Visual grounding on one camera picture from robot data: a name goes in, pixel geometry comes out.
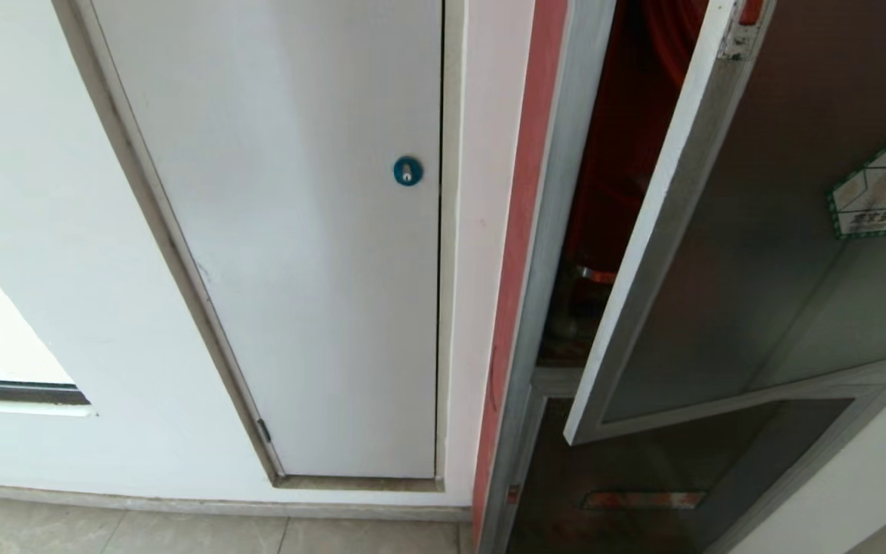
lock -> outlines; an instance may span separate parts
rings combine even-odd
[[[422,164],[411,155],[398,158],[393,172],[399,185],[413,186],[422,180]]]

white door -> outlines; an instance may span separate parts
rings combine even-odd
[[[442,0],[94,4],[285,472],[432,477]]]
[[[750,5],[710,2],[571,444],[886,382],[886,235],[826,199],[886,149],[886,1]]]

cabinet door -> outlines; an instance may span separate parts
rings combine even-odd
[[[432,477],[442,0],[94,10],[285,472]]]
[[[711,1],[570,443],[886,372],[886,235],[826,200],[885,148],[886,2]]]

floor tile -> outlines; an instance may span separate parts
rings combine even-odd
[[[275,554],[285,518],[128,512],[105,554]]]
[[[0,499],[0,554],[99,554],[122,513]]]
[[[280,554],[457,554],[454,523],[292,519]]]
[[[460,525],[460,554],[475,554],[474,526],[471,526],[471,523]]]

door hinge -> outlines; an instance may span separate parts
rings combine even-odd
[[[268,444],[271,444],[271,435],[268,434],[268,427],[265,426],[265,420],[260,419],[255,423],[259,424],[259,431],[261,431],[261,437],[263,437],[265,439],[265,442],[268,442]]]
[[[508,487],[508,495],[505,497],[505,504],[518,504],[518,497],[521,495],[521,485],[510,485]]]

